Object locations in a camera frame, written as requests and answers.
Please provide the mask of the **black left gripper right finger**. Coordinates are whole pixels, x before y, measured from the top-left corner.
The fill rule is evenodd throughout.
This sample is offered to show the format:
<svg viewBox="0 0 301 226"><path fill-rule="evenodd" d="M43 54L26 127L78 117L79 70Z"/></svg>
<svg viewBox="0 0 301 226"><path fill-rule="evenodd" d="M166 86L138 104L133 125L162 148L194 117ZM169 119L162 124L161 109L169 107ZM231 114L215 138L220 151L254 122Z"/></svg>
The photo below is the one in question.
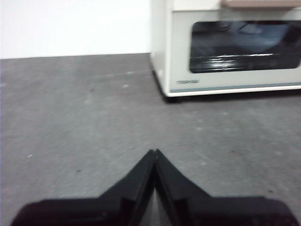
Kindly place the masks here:
<svg viewBox="0 0 301 226"><path fill-rule="evenodd" d="M160 150L154 152L155 188L173 226L297 226L282 201L264 196L216 197L185 177Z"/></svg>

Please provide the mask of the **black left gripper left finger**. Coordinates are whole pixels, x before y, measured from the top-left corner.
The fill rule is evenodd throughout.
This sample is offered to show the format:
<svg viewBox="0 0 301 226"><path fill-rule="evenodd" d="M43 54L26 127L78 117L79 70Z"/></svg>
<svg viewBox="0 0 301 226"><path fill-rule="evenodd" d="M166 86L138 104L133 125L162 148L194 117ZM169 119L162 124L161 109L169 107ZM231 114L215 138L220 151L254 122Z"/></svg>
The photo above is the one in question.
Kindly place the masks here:
<svg viewBox="0 0 301 226"><path fill-rule="evenodd" d="M94 198L50 199L24 205L13 226L139 226L148 211L155 153L139 162L102 195Z"/></svg>

